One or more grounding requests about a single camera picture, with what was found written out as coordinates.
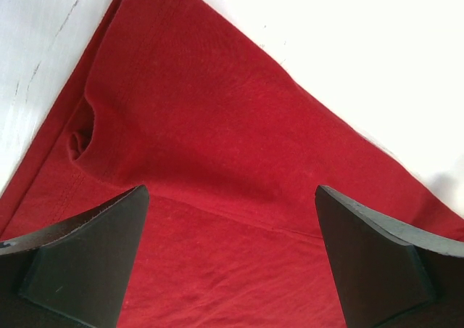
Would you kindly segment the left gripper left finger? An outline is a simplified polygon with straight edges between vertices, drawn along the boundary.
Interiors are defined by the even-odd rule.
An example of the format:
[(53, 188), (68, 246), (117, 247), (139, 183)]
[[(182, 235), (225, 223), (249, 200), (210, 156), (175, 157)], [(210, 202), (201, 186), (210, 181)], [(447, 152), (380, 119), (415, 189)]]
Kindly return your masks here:
[(1, 326), (116, 327), (148, 206), (136, 186), (1, 242)]

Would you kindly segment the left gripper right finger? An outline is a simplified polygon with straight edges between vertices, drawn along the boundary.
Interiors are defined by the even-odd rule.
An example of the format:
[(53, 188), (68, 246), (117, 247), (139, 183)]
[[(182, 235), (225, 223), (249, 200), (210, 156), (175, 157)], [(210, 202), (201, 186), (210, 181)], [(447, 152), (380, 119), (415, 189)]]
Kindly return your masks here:
[(318, 221), (348, 327), (462, 327), (463, 243), (319, 186)]

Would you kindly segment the red t-shirt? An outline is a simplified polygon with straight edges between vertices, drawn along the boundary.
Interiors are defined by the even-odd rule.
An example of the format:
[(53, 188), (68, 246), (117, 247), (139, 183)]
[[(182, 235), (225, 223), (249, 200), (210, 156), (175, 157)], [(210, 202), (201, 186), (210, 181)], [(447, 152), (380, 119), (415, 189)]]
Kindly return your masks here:
[(420, 229), (463, 220), (202, 0), (113, 0), (1, 198), (1, 235), (140, 184), (121, 327), (343, 327), (328, 185)]

